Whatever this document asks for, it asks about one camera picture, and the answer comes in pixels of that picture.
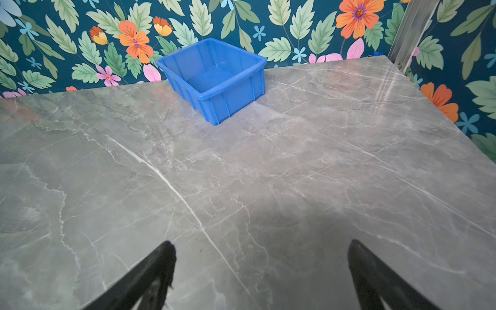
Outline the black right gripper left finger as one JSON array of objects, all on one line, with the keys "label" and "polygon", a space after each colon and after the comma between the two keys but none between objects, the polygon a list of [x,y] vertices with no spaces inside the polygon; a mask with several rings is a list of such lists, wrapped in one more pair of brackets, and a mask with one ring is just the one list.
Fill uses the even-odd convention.
[{"label": "black right gripper left finger", "polygon": [[86,309],[163,309],[172,288],[176,248],[160,244]]}]

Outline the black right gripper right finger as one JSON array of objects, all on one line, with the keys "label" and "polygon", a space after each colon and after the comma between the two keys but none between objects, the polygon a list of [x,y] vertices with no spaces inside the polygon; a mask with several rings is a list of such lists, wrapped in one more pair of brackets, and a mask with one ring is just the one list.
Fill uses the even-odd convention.
[{"label": "black right gripper right finger", "polygon": [[354,239],[347,261],[361,309],[435,309],[363,243]]}]

